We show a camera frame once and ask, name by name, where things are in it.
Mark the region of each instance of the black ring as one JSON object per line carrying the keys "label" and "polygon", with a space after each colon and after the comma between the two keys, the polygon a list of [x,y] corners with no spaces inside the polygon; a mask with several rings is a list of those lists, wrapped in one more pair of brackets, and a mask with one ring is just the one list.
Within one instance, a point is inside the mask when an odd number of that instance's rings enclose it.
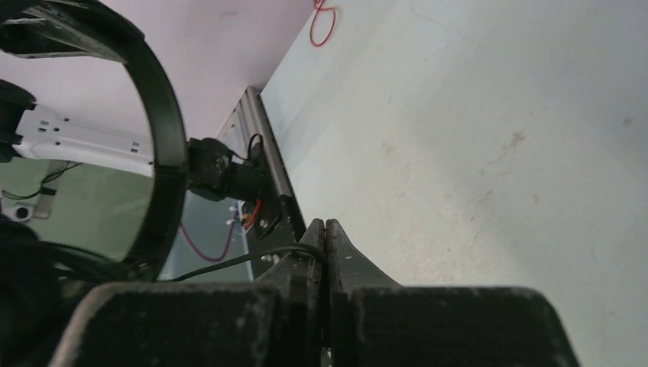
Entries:
{"label": "black ring", "polygon": [[[4,0],[0,24],[33,6],[38,0]],[[137,269],[142,280],[157,279],[169,255],[182,214],[188,178],[186,135],[180,107],[167,74],[144,40],[143,34],[100,2],[89,2],[92,14],[117,31],[125,55],[125,69],[140,95],[151,129],[154,149],[153,193],[124,263]]]}

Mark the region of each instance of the orange wire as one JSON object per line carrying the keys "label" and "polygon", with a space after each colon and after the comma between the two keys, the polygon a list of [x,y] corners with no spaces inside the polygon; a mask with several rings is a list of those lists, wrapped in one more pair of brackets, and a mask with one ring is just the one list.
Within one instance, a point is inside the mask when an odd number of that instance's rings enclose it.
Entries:
{"label": "orange wire", "polygon": [[250,227],[252,227],[252,225],[254,224],[254,221],[257,219],[257,214],[259,213],[259,208],[261,208],[261,200],[257,199],[257,206],[254,207],[254,210],[252,211],[252,215],[250,216],[250,219],[248,220],[247,223],[245,223],[245,226],[243,228],[250,229]]}
{"label": "orange wire", "polygon": [[[310,43],[315,47],[324,46],[324,44],[329,40],[331,34],[333,33],[333,28],[335,27],[335,19],[337,18],[336,17],[337,11],[335,11],[334,7],[329,6],[328,8],[324,8],[325,1],[326,0],[313,0],[313,7],[315,8],[316,11],[315,11],[315,16],[313,16],[313,21],[310,23]],[[313,29],[315,28],[317,17],[319,16],[319,13],[322,11],[330,11],[331,13],[333,13],[333,22],[331,23],[331,29],[329,29],[329,33],[324,38],[324,41],[315,42],[315,38],[313,37]]]}

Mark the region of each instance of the white wall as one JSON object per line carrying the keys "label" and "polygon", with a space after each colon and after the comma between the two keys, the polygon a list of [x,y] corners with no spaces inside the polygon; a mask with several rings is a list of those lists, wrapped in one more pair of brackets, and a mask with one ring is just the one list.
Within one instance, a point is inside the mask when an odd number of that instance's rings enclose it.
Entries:
{"label": "white wall", "polygon": [[[313,10],[310,0],[104,0],[146,35],[180,101],[189,136],[216,136],[248,85],[263,85]],[[0,53],[0,79],[88,123],[148,136],[117,63],[21,60]]]}
{"label": "white wall", "polygon": [[582,365],[648,365],[648,2],[375,3],[331,1],[262,93],[306,220],[404,284],[537,288]]}

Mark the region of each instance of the white table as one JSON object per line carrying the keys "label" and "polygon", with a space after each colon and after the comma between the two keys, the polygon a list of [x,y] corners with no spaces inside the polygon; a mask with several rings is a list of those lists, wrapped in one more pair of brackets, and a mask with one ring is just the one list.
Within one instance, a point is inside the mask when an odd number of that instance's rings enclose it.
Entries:
{"label": "white table", "polygon": [[648,3],[330,4],[262,93],[305,219],[404,284],[534,287],[582,365],[648,365]]}

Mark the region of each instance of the red wire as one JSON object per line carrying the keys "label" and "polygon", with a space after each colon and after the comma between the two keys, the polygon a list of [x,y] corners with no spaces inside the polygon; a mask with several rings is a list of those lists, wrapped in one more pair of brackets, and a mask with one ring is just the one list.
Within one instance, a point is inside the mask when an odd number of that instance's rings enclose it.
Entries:
{"label": "red wire", "polygon": [[[326,0],[313,0],[313,7],[315,8],[316,11],[315,11],[315,16],[313,16],[313,21],[310,23],[310,43],[315,47],[324,46],[324,44],[331,37],[331,34],[333,33],[333,28],[335,28],[335,19],[336,19],[337,11],[335,11],[335,8],[332,6],[329,6],[328,8],[324,8],[325,1]],[[315,42],[315,38],[313,38],[313,29],[315,28],[317,17],[319,16],[319,13],[322,11],[330,11],[331,13],[333,13],[333,22],[331,23],[331,29],[329,29],[329,33],[324,38],[324,41],[318,43]]]}
{"label": "red wire", "polygon": [[254,220],[257,219],[259,208],[261,208],[261,200],[257,200],[257,206],[254,207],[254,210],[252,211],[252,215],[250,215],[250,219],[248,219],[248,221],[245,223],[245,226],[243,228],[250,229],[250,227],[252,227],[252,225],[254,224]]}

